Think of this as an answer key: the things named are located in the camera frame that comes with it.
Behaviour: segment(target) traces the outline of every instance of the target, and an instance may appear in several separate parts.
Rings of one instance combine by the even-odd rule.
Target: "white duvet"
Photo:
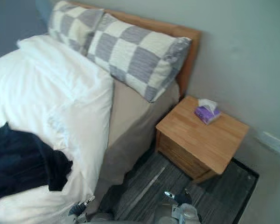
[[[0,58],[0,126],[31,132],[73,160],[62,191],[41,186],[0,199],[0,222],[58,223],[93,196],[107,148],[113,79],[49,36]]]

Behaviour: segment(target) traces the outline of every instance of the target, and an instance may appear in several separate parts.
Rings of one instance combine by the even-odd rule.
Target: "power socket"
[[[259,142],[269,146],[271,150],[280,155],[280,139],[277,139],[268,132],[258,133],[256,139]]]

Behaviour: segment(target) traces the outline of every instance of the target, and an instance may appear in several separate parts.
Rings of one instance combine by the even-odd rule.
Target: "gray and white checkered pillowcase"
[[[50,18],[49,35],[86,55],[103,13],[103,9],[87,9],[60,1]]]
[[[105,14],[87,57],[154,102],[175,79],[190,44],[189,38],[171,37]]]

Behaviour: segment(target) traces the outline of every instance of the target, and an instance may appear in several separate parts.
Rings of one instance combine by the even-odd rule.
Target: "purple tissue box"
[[[202,120],[203,123],[209,125],[212,121],[220,116],[221,112],[218,110],[218,108],[216,108],[214,110],[214,113],[212,113],[204,106],[198,106],[195,109],[194,114],[196,114],[196,116],[199,117],[199,119]]]

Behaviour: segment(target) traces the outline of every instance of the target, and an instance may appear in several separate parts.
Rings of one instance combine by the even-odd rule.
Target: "dark blue blanket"
[[[61,191],[67,182],[72,161],[53,150],[36,135],[0,127],[0,198],[49,185]]]

